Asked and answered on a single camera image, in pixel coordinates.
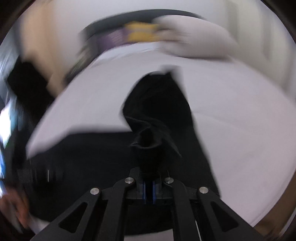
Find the left hand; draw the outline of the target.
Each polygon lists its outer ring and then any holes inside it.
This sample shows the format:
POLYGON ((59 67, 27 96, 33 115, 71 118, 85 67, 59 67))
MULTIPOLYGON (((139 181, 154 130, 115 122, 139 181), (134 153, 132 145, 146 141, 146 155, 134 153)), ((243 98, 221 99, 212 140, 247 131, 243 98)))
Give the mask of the left hand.
POLYGON ((23 228, 29 227, 29 202, 23 192, 7 187, 1 197, 1 213, 8 221, 17 220, 23 228))

